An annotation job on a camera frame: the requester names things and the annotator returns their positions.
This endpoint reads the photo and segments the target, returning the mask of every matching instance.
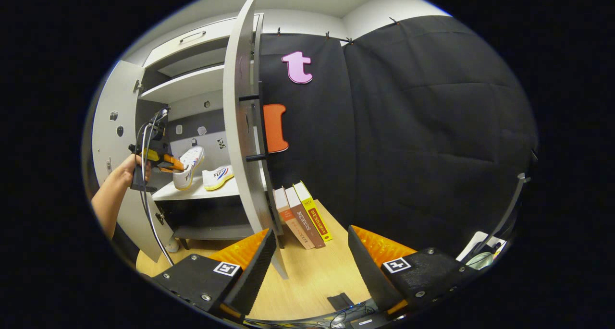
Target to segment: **book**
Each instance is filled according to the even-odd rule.
[[[305,207],[306,211],[308,212],[308,217],[312,220],[312,223],[316,227],[318,233],[320,233],[320,236],[322,237],[323,241],[327,242],[333,239],[333,237],[331,237],[331,232],[329,231],[329,228],[327,228],[327,224],[325,224],[325,221],[323,221],[322,217],[320,216],[318,209],[316,209],[316,203],[314,203],[312,195],[310,195],[308,189],[303,184],[303,182],[294,184],[293,187],[295,188],[295,192],[297,193],[299,200],[301,200],[301,204],[303,204],[303,207]]]
[[[297,197],[295,189],[290,187],[290,189],[285,189],[284,192],[286,192],[286,198],[288,199],[288,206],[290,206],[290,211],[292,211],[297,221],[301,224],[301,226],[306,232],[307,237],[310,239],[312,244],[314,244],[314,247],[325,247],[325,242],[320,237],[320,234],[316,231],[316,228],[314,227],[312,221],[309,219],[308,213],[303,207],[303,204],[301,204],[301,200],[299,200],[299,197]]]
[[[290,231],[299,239],[299,242],[303,245],[306,250],[310,248],[314,248],[314,244],[308,238],[303,227],[297,220],[297,218],[293,215],[293,212],[290,210],[290,206],[288,206],[288,199],[286,199],[286,192],[284,191],[284,187],[281,187],[274,191],[273,193],[275,200],[275,207],[277,208],[277,212],[280,213],[283,221],[286,222]]]

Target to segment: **wooden floor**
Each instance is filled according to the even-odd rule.
[[[246,318],[299,320],[330,314],[335,309],[327,297],[342,292],[355,304],[371,298],[348,248],[348,232],[318,200],[315,202],[333,239],[324,248],[306,250],[290,229],[283,225],[285,233],[281,241],[284,248],[281,253],[288,280],[283,280],[270,265],[252,312]],[[235,242],[188,241],[190,250],[180,247],[178,252],[169,255],[176,263],[192,253],[209,256]],[[136,259],[136,269],[152,277],[170,266],[162,253],[157,262],[143,252],[139,252]]]

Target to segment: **black curtain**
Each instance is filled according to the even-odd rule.
[[[301,51],[311,59],[307,84],[288,77],[282,57]],[[343,226],[351,224],[356,195],[354,113],[339,40],[303,34],[263,34],[260,79],[264,104],[283,104],[284,152],[270,154],[274,188],[303,181],[314,199]]]
[[[344,48],[357,144],[355,224],[457,256],[490,232],[538,147],[500,56],[448,16],[391,24]]]

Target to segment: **cabinet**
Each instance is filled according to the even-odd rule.
[[[271,210],[275,204],[268,196],[272,188],[266,159],[246,160],[265,150],[260,101],[240,99],[258,93],[259,36],[264,14],[254,14],[254,1],[247,0],[237,18],[204,25],[158,46],[143,67],[120,61],[101,93],[92,134],[99,183],[109,169],[130,154],[127,147],[135,142],[138,100],[171,107],[166,134],[174,156],[179,157],[196,141],[206,149],[207,170],[225,164],[233,167],[235,177],[216,191],[203,188],[201,168],[187,191],[176,190],[169,180],[147,194],[152,215],[158,209],[165,217],[155,222],[163,242],[172,236],[241,239],[267,228],[276,235],[283,233],[279,215]],[[115,120],[110,119],[112,111],[118,113]],[[211,123],[212,127],[195,135],[192,127],[200,122]],[[181,132],[184,129],[178,127],[180,124],[190,125],[190,132]],[[116,133],[119,125],[124,128],[122,136]],[[168,175],[153,173],[152,178],[155,176]],[[126,198],[131,199],[123,202],[118,223],[156,261],[160,248],[149,231],[138,196],[138,191],[127,191]],[[272,264],[283,278],[287,277],[279,249]]]

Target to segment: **yellow book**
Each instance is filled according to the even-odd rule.
[[[333,237],[331,237],[331,232],[329,231],[329,228],[327,228],[325,221],[323,221],[322,217],[320,216],[320,213],[318,213],[318,209],[316,209],[316,203],[314,203],[312,195],[309,194],[309,191],[306,186],[303,185],[303,182],[300,182],[299,184],[293,184],[293,187],[295,188],[295,192],[297,193],[299,200],[301,200],[301,204],[303,204],[303,207],[305,207],[306,211],[308,212],[308,217],[310,218],[310,220],[312,220],[314,227],[316,227],[316,230],[318,231],[318,233],[320,233],[320,236],[322,237],[323,241],[327,242],[333,239]]]

